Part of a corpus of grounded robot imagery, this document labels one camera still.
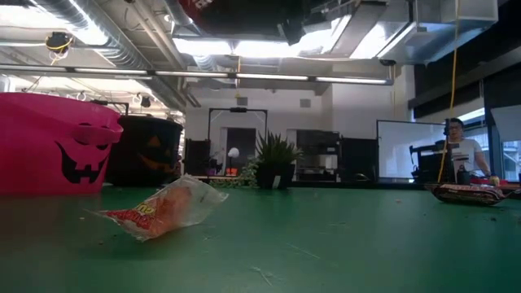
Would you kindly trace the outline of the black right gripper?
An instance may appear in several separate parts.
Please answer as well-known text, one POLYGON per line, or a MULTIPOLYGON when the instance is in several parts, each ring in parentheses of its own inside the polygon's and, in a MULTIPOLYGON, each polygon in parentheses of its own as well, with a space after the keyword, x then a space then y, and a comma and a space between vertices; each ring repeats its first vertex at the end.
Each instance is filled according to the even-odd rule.
POLYGON ((213 0, 192 20, 211 34, 256 34, 286 39, 294 45, 304 36, 309 0, 213 0))

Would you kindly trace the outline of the red Skittles candy pack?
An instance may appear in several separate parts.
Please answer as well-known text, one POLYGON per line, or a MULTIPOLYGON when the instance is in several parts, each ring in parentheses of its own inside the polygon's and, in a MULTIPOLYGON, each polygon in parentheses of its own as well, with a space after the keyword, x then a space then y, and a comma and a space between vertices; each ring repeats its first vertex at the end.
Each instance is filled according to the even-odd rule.
POLYGON ((188 9, 203 10, 212 4, 213 0, 179 0, 188 9))

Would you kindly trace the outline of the clear gummy candy wrapper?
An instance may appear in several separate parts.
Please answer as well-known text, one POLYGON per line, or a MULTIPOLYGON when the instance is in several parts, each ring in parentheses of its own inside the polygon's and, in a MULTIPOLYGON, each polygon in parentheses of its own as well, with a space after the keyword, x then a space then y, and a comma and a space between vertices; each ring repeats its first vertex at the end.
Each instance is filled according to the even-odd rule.
POLYGON ((94 214, 115 222, 144 242, 200 224, 227 198, 227 193, 196 177, 183 175, 133 208, 95 211, 94 214))

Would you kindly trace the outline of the brown PayDay candy bar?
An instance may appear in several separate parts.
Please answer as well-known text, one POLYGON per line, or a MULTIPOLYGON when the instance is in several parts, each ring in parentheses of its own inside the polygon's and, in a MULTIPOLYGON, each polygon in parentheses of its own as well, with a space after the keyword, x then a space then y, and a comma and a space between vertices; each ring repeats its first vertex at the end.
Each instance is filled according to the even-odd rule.
POLYGON ((426 184, 424 187, 445 203, 493 206, 507 198, 507 195, 493 186, 426 184))

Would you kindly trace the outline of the linear ceiling light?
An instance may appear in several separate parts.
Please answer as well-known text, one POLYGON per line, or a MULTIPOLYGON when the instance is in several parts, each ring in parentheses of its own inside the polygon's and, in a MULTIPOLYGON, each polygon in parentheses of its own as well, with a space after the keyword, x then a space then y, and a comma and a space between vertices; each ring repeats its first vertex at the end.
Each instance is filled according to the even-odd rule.
POLYGON ((110 78, 124 77, 131 79, 149 79, 151 77, 196 77, 196 78, 215 78, 215 79, 248 79, 263 81, 294 81, 294 82, 314 82, 331 84, 359 84, 359 85, 393 85, 393 79, 378 79, 364 77, 321 77, 321 76, 302 76, 302 75, 283 75, 268 73, 244 73, 244 72, 198 72, 198 71, 165 71, 165 70, 144 70, 144 69, 118 69, 118 68, 79 68, 67 66, 43 66, 43 65, 20 65, 0 63, 0 72, 28 73, 36 75, 38 73, 54 74, 58 77, 76 75, 95 75, 109 76, 110 78))

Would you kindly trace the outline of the black shelf unit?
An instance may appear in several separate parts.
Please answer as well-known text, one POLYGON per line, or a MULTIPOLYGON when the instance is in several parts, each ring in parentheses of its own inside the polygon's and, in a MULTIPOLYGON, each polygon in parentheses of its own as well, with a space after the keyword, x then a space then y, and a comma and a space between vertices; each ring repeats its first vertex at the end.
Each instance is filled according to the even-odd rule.
POLYGON ((302 152, 296 161, 297 181, 338 181, 339 133, 298 129, 296 145, 302 152))

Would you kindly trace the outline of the black panel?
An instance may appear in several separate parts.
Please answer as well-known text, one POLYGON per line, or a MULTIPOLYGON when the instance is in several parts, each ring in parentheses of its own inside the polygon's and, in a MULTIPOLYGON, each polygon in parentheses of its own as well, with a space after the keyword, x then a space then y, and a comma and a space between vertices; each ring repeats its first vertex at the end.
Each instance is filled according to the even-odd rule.
POLYGON ((193 176, 206 176, 210 159, 210 141, 187 139, 185 141, 184 170, 193 176))

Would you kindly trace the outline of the small potted green plant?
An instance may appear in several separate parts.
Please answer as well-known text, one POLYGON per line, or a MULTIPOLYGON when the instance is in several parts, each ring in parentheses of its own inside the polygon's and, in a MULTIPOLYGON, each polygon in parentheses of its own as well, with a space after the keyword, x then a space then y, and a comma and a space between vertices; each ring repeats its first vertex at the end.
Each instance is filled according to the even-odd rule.
POLYGON ((262 190, 285 190, 292 182, 295 162, 302 150, 280 134, 268 132, 256 141, 257 156, 250 159, 231 179, 211 179, 211 186, 223 188, 250 187, 262 190))

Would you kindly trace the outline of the black pumpkin bucket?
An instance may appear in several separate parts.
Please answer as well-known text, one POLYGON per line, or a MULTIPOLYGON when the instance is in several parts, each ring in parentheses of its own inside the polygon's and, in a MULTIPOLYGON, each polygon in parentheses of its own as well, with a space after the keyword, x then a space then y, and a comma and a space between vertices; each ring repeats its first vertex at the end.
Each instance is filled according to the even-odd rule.
POLYGON ((183 126, 151 116, 122 116, 124 131, 113 145, 105 181, 114 186, 161 186, 179 178, 183 126))

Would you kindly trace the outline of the black cabinet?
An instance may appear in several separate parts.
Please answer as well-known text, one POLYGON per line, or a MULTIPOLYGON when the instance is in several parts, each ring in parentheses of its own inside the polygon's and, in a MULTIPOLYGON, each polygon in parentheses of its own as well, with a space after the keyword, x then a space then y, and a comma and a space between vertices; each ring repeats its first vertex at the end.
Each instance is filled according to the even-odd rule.
POLYGON ((364 138, 341 140, 341 162, 349 173, 373 173, 377 165, 377 141, 364 138))

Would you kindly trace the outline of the whiteboard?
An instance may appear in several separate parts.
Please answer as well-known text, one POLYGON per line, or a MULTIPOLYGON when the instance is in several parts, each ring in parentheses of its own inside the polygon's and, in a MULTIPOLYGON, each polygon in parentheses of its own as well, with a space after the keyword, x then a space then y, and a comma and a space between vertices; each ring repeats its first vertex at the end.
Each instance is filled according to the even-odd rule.
POLYGON ((378 120, 379 178, 412 179, 418 159, 409 148, 434 145, 443 132, 442 124, 378 120))

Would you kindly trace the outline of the pink pumpkin bucket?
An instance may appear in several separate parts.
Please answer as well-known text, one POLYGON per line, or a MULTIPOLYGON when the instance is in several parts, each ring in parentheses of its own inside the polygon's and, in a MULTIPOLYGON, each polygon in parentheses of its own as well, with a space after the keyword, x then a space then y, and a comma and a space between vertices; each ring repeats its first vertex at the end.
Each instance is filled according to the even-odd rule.
POLYGON ((98 193, 119 118, 95 103, 0 93, 0 195, 98 193))

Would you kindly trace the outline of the person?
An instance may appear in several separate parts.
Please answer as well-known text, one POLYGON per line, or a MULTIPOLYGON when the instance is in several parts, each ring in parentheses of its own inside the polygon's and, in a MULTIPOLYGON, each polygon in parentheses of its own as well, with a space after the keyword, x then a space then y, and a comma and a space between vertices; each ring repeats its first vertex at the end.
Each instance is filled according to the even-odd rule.
POLYGON ((464 169, 476 176, 480 171, 485 177, 490 177, 492 173, 481 146, 476 140, 465 138, 463 128, 464 124, 458 118, 449 120, 449 145, 454 172, 464 169))

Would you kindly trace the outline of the background black rig frame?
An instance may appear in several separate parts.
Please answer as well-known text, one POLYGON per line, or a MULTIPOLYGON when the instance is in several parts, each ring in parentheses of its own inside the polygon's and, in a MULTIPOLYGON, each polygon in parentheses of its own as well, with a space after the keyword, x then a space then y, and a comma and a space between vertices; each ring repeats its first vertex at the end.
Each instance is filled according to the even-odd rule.
POLYGON ((209 156, 222 169, 217 174, 239 175, 240 169, 256 156, 256 141, 268 131, 268 111, 247 107, 210 107, 208 109, 207 140, 209 156), (230 148, 239 149, 238 158, 229 158, 230 148))

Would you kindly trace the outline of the silver spiral air duct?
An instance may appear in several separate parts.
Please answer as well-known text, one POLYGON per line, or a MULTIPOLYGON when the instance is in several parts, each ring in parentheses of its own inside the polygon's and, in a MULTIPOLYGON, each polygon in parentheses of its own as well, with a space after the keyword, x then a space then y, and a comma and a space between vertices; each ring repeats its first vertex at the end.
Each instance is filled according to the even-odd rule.
POLYGON ((119 69, 151 69, 152 65, 95 0, 29 0, 64 23, 72 35, 119 69))

